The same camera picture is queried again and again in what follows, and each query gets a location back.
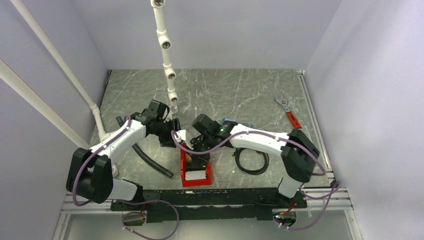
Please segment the blue card holder wallet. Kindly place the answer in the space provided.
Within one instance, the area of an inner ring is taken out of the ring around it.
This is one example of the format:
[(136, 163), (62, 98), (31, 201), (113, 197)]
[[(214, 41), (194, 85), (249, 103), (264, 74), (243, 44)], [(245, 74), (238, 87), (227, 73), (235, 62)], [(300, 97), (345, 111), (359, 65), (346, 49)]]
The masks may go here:
[(220, 120), (220, 123), (221, 124), (223, 124), (224, 122), (235, 122), (235, 123), (237, 123), (237, 124), (239, 124), (239, 125), (243, 125), (243, 126), (245, 126), (245, 127), (247, 127), (247, 128), (252, 128), (252, 129), (254, 129), (255, 127), (253, 126), (253, 124), (252, 123), (249, 123), (249, 122), (242, 122), (242, 121), (236, 121), (236, 120), (233, 120), (233, 119), (229, 119), (229, 118), (227, 118), (227, 117), (223, 117), (221, 120)]

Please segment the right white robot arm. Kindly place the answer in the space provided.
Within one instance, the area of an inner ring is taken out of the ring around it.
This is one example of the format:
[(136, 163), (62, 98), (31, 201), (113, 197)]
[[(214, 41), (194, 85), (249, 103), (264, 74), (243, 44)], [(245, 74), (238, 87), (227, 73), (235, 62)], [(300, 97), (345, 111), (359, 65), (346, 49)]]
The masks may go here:
[(280, 159), (285, 174), (278, 184), (276, 203), (287, 208), (295, 201), (298, 189), (308, 183), (318, 166), (320, 151), (300, 129), (291, 132), (269, 132), (248, 127), (236, 121), (221, 123), (200, 114), (192, 123), (199, 133), (191, 137), (182, 131), (178, 134), (186, 146), (200, 157), (207, 157), (220, 147), (243, 148), (262, 152)]

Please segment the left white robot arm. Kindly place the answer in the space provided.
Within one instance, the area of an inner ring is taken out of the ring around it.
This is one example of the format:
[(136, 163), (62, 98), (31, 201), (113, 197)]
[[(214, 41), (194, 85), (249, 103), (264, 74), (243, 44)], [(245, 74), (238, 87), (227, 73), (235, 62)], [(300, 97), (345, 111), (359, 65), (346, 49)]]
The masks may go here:
[(126, 116), (123, 126), (110, 137), (89, 149), (76, 149), (65, 185), (72, 194), (73, 203), (82, 207), (91, 202), (101, 204), (106, 200), (117, 200), (123, 201), (131, 210), (139, 209), (144, 203), (142, 186), (115, 179), (112, 166), (127, 150), (149, 135), (157, 136), (161, 147), (175, 148), (171, 132), (180, 129), (180, 121), (172, 117), (170, 107), (152, 100), (142, 112)]

